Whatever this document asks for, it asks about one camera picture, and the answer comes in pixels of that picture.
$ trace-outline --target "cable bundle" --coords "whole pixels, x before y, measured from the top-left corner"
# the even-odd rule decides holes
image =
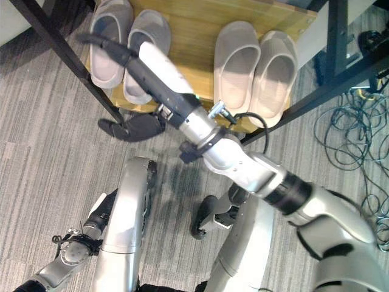
[[[360,213],[374,225],[381,251],[389,251],[389,96],[364,96],[360,89],[342,94],[337,107],[325,111],[314,124],[314,135],[324,146],[330,163],[341,170],[360,169],[365,197]],[[323,135],[318,125],[324,117],[329,123]],[[367,168],[378,170],[374,178]]]

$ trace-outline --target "metal leg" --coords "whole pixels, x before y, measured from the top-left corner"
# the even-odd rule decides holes
[[[335,96],[347,91],[355,84],[358,84],[370,76],[389,68],[389,42],[381,44],[374,52],[365,56],[342,73],[332,78],[329,82],[308,94],[295,105],[288,108],[282,119],[276,126],[269,131],[276,130],[286,123],[302,116],[310,110],[332,99]],[[243,145],[247,145],[260,137],[264,136],[263,129],[258,129],[251,134],[246,135],[241,140]]]
[[[226,192],[223,194],[220,199],[218,199],[218,202],[215,205],[215,208],[212,210],[212,213],[208,215],[207,218],[205,218],[201,224],[200,229],[204,230],[205,232],[210,232],[214,228],[221,228],[221,229],[228,229],[231,227],[231,225],[226,226],[223,225],[215,220],[216,214],[223,214],[226,213],[228,210],[230,210],[232,204],[229,198],[229,193]]]
[[[111,116],[118,122],[123,122],[119,109],[113,105],[101,88],[95,86],[91,76],[83,63],[77,57],[59,31],[54,28],[50,19],[35,0],[10,0],[22,16],[31,24],[38,35],[54,50],[61,60],[88,88],[94,97],[104,106]]]
[[[329,0],[325,82],[346,69],[347,0]]]

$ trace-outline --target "wooden shelf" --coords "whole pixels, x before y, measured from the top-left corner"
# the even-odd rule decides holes
[[[154,9],[166,17],[171,27],[169,58],[191,84],[206,108],[213,105],[213,55],[220,30],[236,20],[250,22],[260,38],[270,30],[282,30],[294,40],[316,17],[316,12],[267,0],[130,0],[134,16]],[[133,105],[123,95],[123,86],[112,91],[111,100],[131,111],[150,112],[156,104]],[[238,131],[255,130],[243,119]]]

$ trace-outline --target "gray carpet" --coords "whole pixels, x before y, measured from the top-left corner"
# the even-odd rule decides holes
[[[88,48],[75,41],[75,34],[88,29],[91,13],[74,2],[78,1],[63,4],[68,12],[61,14],[61,31],[85,60]],[[352,29],[382,30],[388,19],[388,13],[373,7]],[[293,102],[315,88],[314,76],[312,63],[300,71]],[[230,183],[210,173],[201,161],[184,165],[178,159],[184,139],[177,131],[168,127],[159,137],[133,144],[104,134],[97,121],[108,118],[107,112],[31,31],[0,49],[0,101],[0,291],[12,291],[53,259],[52,236],[78,227],[98,196],[117,187],[124,162],[135,155],[158,163],[141,282],[193,291],[208,278],[227,231],[214,231],[196,241],[189,233],[192,211],[206,195],[220,196]],[[331,166],[312,134],[318,115],[333,104],[274,131],[268,155],[304,180],[360,202],[360,172]],[[262,146],[260,140],[249,148]],[[382,184],[388,189],[388,181]],[[279,214],[276,224],[263,287],[310,291],[315,260]],[[387,270],[389,254],[377,255]],[[92,259],[66,291],[89,291],[94,267]]]

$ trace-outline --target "slipper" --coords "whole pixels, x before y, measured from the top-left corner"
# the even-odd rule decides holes
[[[245,21],[226,25],[215,47],[213,101],[222,100],[234,116],[249,109],[254,70],[261,49],[253,26]]]
[[[139,50],[137,46],[144,41],[153,43],[165,55],[169,53],[170,27],[166,19],[155,10],[146,9],[139,13],[129,33],[127,46]],[[124,73],[123,82],[123,94],[129,102],[143,105],[151,100],[151,96],[143,91],[127,70]]]
[[[103,1],[97,7],[90,32],[125,45],[132,21],[133,8],[127,0]],[[114,88],[122,82],[124,68],[111,60],[104,50],[91,45],[90,56],[91,79],[95,85]]]
[[[293,40],[280,31],[265,34],[260,46],[261,60],[255,69],[249,111],[261,116],[271,128],[280,121],[296,79],[296,48]],[[263,128],[259,120],[249,119]]]

